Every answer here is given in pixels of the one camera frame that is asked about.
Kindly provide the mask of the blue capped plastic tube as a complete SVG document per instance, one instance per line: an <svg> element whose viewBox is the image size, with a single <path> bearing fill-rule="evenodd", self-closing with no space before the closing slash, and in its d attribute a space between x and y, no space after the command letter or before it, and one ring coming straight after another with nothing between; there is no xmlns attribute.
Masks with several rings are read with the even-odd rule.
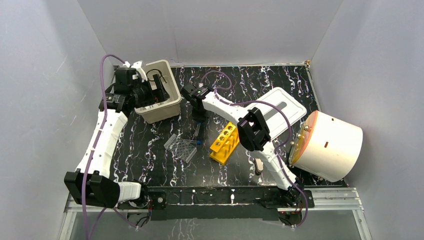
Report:
<svg viewBox="0 0 424 240"><path fill-rule="evenodd" d="M197 125L196 125L196 127L195 127L194 135L193 135L195 138L198 138L198 137L199 137L199 133L200 133L200 128L201 128L201 126L202 126L202 122L201 122L201 121L198 121L198 122L197 122Z"/></svg>

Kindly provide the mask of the black wire ring stand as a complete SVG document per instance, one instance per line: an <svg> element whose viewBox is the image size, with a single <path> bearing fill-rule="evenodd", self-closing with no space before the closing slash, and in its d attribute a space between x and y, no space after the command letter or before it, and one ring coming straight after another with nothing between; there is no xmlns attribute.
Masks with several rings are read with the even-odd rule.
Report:
<svg viewBox="0 0 424 240"><path fill-rule="evenodd" d="M146 72L146 75L148 75L150 72L158 72L159 77L165 82L167 83L168 81L165 79L165 77L163 76L163 73L161 70L157 69L157 68L153 68L150 69Z"/></svg>

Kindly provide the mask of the white bin lid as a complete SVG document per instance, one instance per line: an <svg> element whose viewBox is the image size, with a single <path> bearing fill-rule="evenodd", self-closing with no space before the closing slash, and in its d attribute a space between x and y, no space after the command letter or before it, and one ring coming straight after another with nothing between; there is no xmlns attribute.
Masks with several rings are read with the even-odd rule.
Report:
<svg viewBox="0 0 424 240"><path fill-rule="evenodd" d="M272 104L280 109L289 120L291 126L307 113L306 108L281 87L273 88L258 100ZM288 129L284 117L276 109L262 103L251 103L246 108L258 108L261 111L269 128L269 134L272 140L279 137Z"/></svg>

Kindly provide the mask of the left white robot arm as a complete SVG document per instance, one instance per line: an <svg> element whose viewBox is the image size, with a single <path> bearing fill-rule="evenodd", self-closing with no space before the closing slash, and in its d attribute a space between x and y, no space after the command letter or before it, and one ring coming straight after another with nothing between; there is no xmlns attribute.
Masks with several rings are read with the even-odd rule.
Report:
<svg viewBox="0 0 424 240"><path fill-rule="evenodd" d="M149 203L146 185L135 180L115 182L110 167L120 134L137 108L169 99L160 70L142 73L133 67L117 67L115 81L103 87L98 120L89 146L75 171L68 171L64 183L77 204L114 208L130 201L137 208Z"/></svg>

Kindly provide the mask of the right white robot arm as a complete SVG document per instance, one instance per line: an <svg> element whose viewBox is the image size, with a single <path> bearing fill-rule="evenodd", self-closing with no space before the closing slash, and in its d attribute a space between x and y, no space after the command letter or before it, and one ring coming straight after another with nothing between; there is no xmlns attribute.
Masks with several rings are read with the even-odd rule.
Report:
<svg viewBox="0 0 424 240"><path fill-rule="evenodd" d="M194 113L212 112L236 124L240 144L261 160L277 187L283 190L282 202L295 207L301 201L303 186L279 156L273 140L288 131L287 139L280 145L291 141L292 125L306 114L305 107L281 87L246 102L229 101L219 95L217 89L206 85L196 87L187 83L180 93L191 104Z"/></svg>

